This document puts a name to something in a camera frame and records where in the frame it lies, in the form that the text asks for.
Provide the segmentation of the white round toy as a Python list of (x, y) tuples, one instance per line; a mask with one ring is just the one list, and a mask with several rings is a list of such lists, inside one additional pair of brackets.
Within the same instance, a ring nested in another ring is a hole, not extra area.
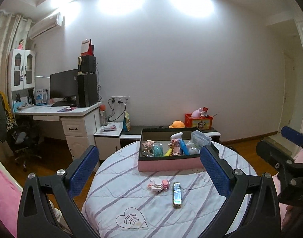
[(188, 141), (188, 143), (186, 144), (186, 147), (187, 147), (188, 153), (190, 155), (197, 155), (200, 153), (199, 148), (191, 141)]

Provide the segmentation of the clear plastic case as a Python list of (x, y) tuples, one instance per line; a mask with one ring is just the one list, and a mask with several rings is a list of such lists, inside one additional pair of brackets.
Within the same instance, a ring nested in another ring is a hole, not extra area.
[(206, 135), (205, 133), (196, 130), (191, 133), (191, 142), (195, 145), (195, 147), (201, 149), (206, 145), (210, 145), (212, 142), (212, 138)]

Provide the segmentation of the rose gold metallic cup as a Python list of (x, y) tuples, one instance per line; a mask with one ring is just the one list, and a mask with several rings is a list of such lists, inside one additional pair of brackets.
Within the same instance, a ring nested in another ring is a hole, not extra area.
[(171, 156), (182, 156), (182, 150), (179, 146), (173, 146), (171, 151)]

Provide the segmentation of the white spray bottle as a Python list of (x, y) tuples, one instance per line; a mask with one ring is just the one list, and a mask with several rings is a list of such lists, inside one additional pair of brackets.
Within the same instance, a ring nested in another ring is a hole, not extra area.
[(179, 132), (170, 136), (169, 148), (172, 148), (173, 146), (179, 146), (183, 153), (182, 156), (190, 155), (188, 153), (185, 142), (182, 140), (182, 135), (183, 132)]

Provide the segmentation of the pink pig doll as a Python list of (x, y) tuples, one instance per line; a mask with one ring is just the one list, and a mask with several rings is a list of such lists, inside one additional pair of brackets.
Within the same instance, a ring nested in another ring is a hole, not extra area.
[(151, 152), (152, 149), (153, 149), (154, 143), (155, 143), (155, 142), (152, 141), (152, 140), (144, 141), (144, 142), (142, 143), (142, 150), (143, 150), (144, 152)]

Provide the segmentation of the yellow highlighter pen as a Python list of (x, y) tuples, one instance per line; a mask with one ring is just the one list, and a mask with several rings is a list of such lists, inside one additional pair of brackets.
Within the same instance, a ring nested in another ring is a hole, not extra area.
[(164, 154), (164, 156), (165, 156), (165, 157), (171, 156), (171, 153), (172, 153), (172, 148), (169, 148), (169, 149), (167, 150), (167, 152)]

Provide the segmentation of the clear glass jar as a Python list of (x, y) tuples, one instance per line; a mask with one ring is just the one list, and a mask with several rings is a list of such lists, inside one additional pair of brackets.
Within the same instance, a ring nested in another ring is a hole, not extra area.
[(151, 151), (149, 151), (147, 148), (143, 148), (141, 154), (143, 157), (154, 157), (154, 154)]

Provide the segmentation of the pink blanket right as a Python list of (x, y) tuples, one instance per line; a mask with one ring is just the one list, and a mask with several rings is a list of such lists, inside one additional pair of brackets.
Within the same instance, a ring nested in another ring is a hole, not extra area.
[[(293, 159), (295, 163), (303, 163), (303, 149), (300, 149), (298, 154), (296, 154), (296, 156), (294, 156)], [(279, 193), (281, 192), (281, 188), (280, 188), (280, 180), (278, 178), (278, 174), (275, 174), (274, 176), (272, 176), (272, 178), (275, 184), (277, 195), (279, 195)], [(293, 224), (300, 217), (300, 214), (297, 212), (296, 207), (279, 203), (279, 209), (280, 209), (281, 228)]]

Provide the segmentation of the white round bed sheet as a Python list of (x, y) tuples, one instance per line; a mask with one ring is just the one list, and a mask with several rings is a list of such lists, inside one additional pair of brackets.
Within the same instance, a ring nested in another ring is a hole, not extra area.
[[(139, 142), (112, 154), (98, 169), (82, 213), (101, 237), (198, 237), (218, 213), (220, 196), (202, 168), (140, 172)], [(182, 206), (173, 191), (152, 192), (152, 178), (179, 183)]]

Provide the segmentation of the red toy crate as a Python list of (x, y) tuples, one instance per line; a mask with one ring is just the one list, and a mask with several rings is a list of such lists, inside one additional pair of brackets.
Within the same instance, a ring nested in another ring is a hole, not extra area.
[(212, 128), (213, 117), (192, 118), (190, 113), (185, 114), (185, 127), (198, 128), (199, 130), (210, 130)]

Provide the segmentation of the bottle with orange cap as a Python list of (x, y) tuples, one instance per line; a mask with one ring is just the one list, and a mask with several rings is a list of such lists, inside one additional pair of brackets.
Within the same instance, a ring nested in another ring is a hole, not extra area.
[(107, 125), (107, 114), (106, 114), (106, 106), (104, 104), (99, 106), (100, 111), (100, 121), (102, 126)]

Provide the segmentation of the white glass door cabinet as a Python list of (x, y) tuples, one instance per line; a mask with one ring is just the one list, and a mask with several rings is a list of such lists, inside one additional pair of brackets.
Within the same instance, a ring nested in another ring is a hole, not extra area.
[(35, 57), (36, 53), (31, 50), (11, 50), (8, 69), (10, 92), (35, 87)]

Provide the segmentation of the red white paper bag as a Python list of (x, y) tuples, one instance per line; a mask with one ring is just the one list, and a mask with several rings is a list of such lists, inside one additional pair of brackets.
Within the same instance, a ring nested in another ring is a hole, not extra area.
[(93, 56), (93, 50), (94, 50), (94, 46), (92, 45), (91, 39), (85, 39), (82, 41), (81, 50), (80, 50), (81, 56), (86, 56), (86, 55)]

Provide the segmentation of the white air conditioner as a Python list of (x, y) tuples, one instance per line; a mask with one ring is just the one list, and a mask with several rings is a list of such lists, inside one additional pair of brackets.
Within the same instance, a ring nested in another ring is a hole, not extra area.
[(60, 12), (42, 19), (30, 28), (28, 37), (33, 40), (47, 31), (52, 30), (53, 28), (61, 27), (63, 19), (64, 16)]

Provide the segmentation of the white wall power strip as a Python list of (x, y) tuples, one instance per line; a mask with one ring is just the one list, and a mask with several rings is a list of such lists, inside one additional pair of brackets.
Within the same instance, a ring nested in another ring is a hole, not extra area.
[(130, 97), (129, 96), (111, 96), (111, 99), (113, 101), (115, 101), (116, 103), (127, 104), (129, 102)]

